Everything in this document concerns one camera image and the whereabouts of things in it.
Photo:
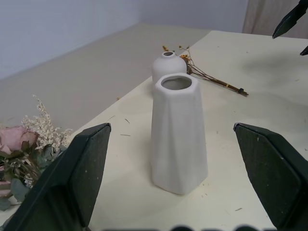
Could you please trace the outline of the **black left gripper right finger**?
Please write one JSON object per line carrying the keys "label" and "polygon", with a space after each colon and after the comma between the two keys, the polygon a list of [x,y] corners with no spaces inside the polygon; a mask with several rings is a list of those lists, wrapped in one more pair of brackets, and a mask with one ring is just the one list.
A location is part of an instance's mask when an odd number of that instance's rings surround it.
{"label": "black left gripper right finger", "polygon": [[308,161],[280,134],[233,127],[248,178],[279,231],[308,231]]}

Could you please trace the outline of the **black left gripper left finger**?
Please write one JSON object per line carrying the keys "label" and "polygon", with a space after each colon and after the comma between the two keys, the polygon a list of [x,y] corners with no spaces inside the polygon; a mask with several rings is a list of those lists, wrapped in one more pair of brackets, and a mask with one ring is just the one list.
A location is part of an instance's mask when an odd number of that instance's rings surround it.
{"label": "black left gripper left finger", "polygon": [[83,130],[42,173],[4,231],[91,231],[111,124]]}

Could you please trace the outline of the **tall faceted white vase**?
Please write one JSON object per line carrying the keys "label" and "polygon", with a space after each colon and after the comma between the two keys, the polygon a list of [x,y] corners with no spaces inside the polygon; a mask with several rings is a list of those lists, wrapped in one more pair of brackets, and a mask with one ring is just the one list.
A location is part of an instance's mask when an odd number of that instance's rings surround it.
{"label": "tall faceted white vase", "polygon": [[188,74],[165,75],[154,86],[150,165],[154,185],[175,194],[208,176],[200,85]]}

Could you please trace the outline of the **small round white vase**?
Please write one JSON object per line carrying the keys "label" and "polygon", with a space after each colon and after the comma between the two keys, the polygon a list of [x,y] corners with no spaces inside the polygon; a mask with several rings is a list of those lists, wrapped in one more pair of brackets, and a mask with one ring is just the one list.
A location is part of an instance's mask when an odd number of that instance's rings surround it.
{"label": "small round white vase", "polygon": [[162,76],[174,73],[187,73],[187,65],[173,51],[166,51],[152,65],[152,83],[155,84]]}

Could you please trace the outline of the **pink rose dried bouquet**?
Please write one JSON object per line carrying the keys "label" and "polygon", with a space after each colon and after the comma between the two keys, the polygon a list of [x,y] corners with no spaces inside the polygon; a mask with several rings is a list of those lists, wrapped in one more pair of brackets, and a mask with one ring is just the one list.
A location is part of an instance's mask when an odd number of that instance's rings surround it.
{"label": "pink rose dried bouquet", "polygon": [[71,129],[55,127],[42,101],[39,115],[24,116],[22,124],[8,127],[0,122],[0,211],[21,204],[44,170],[69,144]]}

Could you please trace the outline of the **dried yellow flower sprig bundle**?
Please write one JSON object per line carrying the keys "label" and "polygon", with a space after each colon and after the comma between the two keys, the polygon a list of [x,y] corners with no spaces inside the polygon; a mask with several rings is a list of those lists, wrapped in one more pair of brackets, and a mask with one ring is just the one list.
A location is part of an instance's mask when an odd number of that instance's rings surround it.
{"label": "dried yellow flower sprig bundle", "polygon": [[[162,48],[163,48],[164,52],[171,51],[166,46],[162,46]],[[242,88],[238,89],[238,88],[236,88],[236,87],[234,87],[234,86],[232,86],[232,85],[230,85],[230,84],[228,84],[226,82],[218,80],[218,79],[216,79],[216,78],[206,74],[204,71],[202,71],[200,68],[198,68],[194,64],[193,60],[191,59],[191,54],[190,54],[190,51],[189,51],[189,47],[183,48],[182,46],[179,46],[179,49],[180,50],[185,50],[185,51],[188,52],[188,54],[182,54],[182,55],[178,56],[178,57],[182,58],[185,61],[186,65],[187,65],[187,73],[186,74],[188,74],[188,75],[191,75],[191,74],[199,75],[203,79],[206,79],[206,80],[209,80],[211,82],[214,82],[214,83],[216,83],[216,84],[218,84],[218,85],[220,85],[222,87],[226,87],[226,88],[228,88],[228,89],[230,89],[230,90],[232,90],[234,92],[237,92],[238,94],[241,94],[243,96],[248,96],[248,93],[245,92],[244,89],[242,89]]]}

